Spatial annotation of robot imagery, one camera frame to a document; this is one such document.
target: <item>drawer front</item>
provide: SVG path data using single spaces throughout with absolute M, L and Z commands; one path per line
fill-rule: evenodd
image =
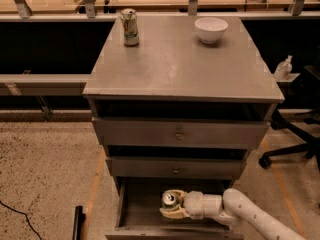
M 161 159 L 146 157 L 107 156 L 112 176 L 189 178 L 189 179 L 238 179 L 246 162 L 213 159 Z
M 232 232 L 206 232 L 207 227 L 203 227 L 201 230 L 190 231 L 187 228 L 174 228 L 170 229 L 158 229 L 154 228 L 142 228 L 142 229 L 128 229 L 129 227 L 117 228 L 117 230 L 107 231 L 106 237 L 109 240 L 137 240 L 137 239 L 148 239 L 148 240 L 221 240 L 221 239 L 232 239 L 232 240 L 243 240 L 242 235 L 234 234 Z
M 179 122 L 93 118 L 101 145 L 256 149 L 266 122 Z

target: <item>can in gripper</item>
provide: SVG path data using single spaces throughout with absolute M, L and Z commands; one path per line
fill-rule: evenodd
M 162 194 L 161 199 L 162 208 L 172 209 L 178 205 L 178 198 L 175 193 L 166 191 Z
M 137 14 L 134 9 L 126 8 L 120 13 L 120 19 L 124 31 L 124 44 L 133 46 L 139 43 Z

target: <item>drawer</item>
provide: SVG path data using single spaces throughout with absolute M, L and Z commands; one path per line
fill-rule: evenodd
M 236 180 L 246 166 L 245 161 L 222 159 L 177 159 L 159 157 L 107 156 L 114 177 L 151 177 L 184 179 Z
M 220 182 L 212 180 L 123 178 L 116 228 L 106 232 L 107 239 L 243 239 L 211 219 L 163 219 L 160 200 L 169 189 L 212 194 L 224 191 Z
M 174 96 L 167 98 L 168 100 L 157 100 L 159 97 L 152 96 L 138 99 L 133 95 L 130 99 L 121 99 L 116 95 L 109 99 L 89 98 L 89 103 L 96 117 L 238 121 L 268 120 L 267 114 L 273 107 L 267 103 L 208 102 L 201 98 L 197 98 L 197 101 L 179 101 Z
M 256 149 L 269 124 L 250 121 L 93 118 L 101 145 Z

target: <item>gray drawer cabinet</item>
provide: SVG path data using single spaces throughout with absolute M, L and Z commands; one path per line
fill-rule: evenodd
M 214 45 L 192 16 L 139 16 L 140 43 L 119 19 L 84 89 L 120 195 L 108 239 L 241 239 L 212 220 L 164 221 L 168 189 L 222 193 L 238 179 L 283 101 L 237 17 Z

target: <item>white spray bottle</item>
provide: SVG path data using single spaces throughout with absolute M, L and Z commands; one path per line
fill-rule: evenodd
M 291 64 L 292 56 L 288 55 L 288 58 L 285 61 L 282 61 L 277 66 L 276 71 L 274 72 L 274 76 L 279 80 L 287 79 L 291 70 L 292 70 L 292 64 Z

